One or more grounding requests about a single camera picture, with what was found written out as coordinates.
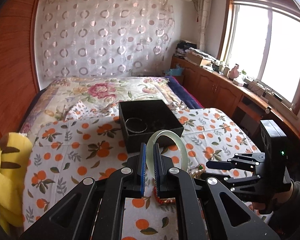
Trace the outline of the person's right hand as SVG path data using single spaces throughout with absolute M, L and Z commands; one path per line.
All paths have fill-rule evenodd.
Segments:
M 253 211 L 253 213 L 256 214 L 260 219 L 262 219 L 266 224 L 268 224 L 271 216 L 273 215 L 273 212 L 271 212 L 269 214 L 261 213 L 261 211 L 263 211 L 265 208 L 266 208 L 266 205 L 263 203 L 252 202 L 249 205 L 249 209 L 251 211 Z

